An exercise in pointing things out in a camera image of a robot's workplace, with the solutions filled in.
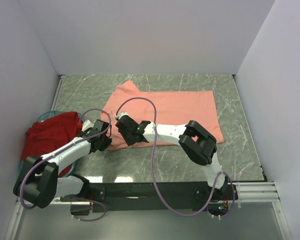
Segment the salmon pink t shirt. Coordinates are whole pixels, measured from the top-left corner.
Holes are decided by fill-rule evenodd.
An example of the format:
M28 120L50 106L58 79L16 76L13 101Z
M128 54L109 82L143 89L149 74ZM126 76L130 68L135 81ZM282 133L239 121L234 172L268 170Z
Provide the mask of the salmon pink t shirt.
M111 122L109 151L127 147L118 128L115 114L126 112L137 123L156 121L164 125L182 125L193 120L203 126L217 140L224 137L218 121L215 98L212 91L140 91L132 81L118 85L100 114L104 122Z

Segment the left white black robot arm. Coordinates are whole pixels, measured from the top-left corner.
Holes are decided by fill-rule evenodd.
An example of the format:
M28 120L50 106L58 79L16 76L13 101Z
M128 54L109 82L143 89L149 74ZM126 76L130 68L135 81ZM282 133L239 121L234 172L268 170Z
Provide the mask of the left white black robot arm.
M73 174L59 177L66 167L96 151L104 151L112 142L107 136L111 123L96 120L93 127L80 132L62 147L41 156L30 155L22 165L13 194L34 207L45 208L53 199L73 195L78 201L90 195L90 181Z

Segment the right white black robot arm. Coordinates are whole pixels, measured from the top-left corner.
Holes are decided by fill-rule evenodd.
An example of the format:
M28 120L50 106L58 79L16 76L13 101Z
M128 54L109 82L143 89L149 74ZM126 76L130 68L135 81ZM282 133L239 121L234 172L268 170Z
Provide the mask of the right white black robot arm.
M180 146L192 162L203 167L211 197L220 200L227 194L228 179L218 160L217 140L197 121L181 125L145 120L137 123L126 112L116 115L115 119L115 126L128 146L155 142Z

